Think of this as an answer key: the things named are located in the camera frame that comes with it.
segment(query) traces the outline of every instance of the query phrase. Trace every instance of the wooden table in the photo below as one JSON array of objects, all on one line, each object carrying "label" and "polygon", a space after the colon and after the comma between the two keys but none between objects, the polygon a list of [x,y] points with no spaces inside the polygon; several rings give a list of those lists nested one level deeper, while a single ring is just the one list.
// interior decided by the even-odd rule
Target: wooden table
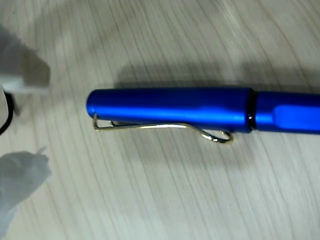
[{"label": "wooden table", "polygon": [[86,112],[97,88],[320,92],[318,0],[0,2],[52,75],[49,95],[16,97],[21,116],[0,138],[1,154],[47,146],[52,169],[6,240],[320,238],[319,136],[97,133]]}]

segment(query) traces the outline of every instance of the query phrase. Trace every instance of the pen barrel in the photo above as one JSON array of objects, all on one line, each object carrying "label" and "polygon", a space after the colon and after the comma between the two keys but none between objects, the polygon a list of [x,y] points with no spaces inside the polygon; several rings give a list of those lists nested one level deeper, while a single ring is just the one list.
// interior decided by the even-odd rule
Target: pen barrel
[{"label": "pen barrel", "polygon": [[260,131],[320,134],[320,95],[259,92],[255,124]]},{"label": "pen barrel", "polygon": [[248,133],[252,95],[251,88],[233,87],[98,89],[86,107],[100,120]]}]

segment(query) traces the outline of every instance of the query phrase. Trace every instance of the gold pen clip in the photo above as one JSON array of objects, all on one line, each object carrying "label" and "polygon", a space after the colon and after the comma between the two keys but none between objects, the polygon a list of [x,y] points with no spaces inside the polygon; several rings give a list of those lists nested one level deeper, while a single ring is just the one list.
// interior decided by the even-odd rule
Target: gold pen clip
[{"label": "gold pen clip", "polygon": [[96,131],[112,131],[112,130],[129,130],[129,129],[190,129],[193,130],[196,134],[199,134],[203,138],[219,143],[219,144],[231,144],[234,140],[231,133],[226,131],[220,131],[220,133],[225,136],[225,138],[220,138],[214,136],[206,131],[203,131],[195,126],[192,126],[187,123],[156,123],[156,124],[115,124],[113,121],[109,121],[110,126],[100,127],[98,126],[98,116],[95,113],[93,115],[93,127]]}]

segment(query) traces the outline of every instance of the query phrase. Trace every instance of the black cable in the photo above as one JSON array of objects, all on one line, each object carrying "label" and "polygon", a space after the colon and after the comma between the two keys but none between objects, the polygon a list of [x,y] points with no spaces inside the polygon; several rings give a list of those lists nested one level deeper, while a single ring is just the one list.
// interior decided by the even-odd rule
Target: black cable
[{"label": "black cable", "polygon": [[10,126],[12,119],[14,117],[14,111],[15,111],[15,104],[14,104],[14,99],[10,93],[4,92],[4,96],[6,99],[6,104],[8,106],[8,117],[3,124],[3,126],[0,128],[0,135],[3,134],[8,127]]}]

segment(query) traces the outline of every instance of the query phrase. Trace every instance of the blue pen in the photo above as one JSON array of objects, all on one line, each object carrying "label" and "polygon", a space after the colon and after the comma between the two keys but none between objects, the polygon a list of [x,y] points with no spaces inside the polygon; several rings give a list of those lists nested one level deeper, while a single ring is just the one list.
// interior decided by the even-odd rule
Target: blue pen
[{"label": "blue pen", "polygon": [[[189,128],[218,143],[230,143],[232,132],[252,130],[320,134],[318,94],[240,87],[98,89],[86,108],[98,131]],[[97,120],[111,126],[99,127]],[[224,137],[203,129],[220,130]]]}]

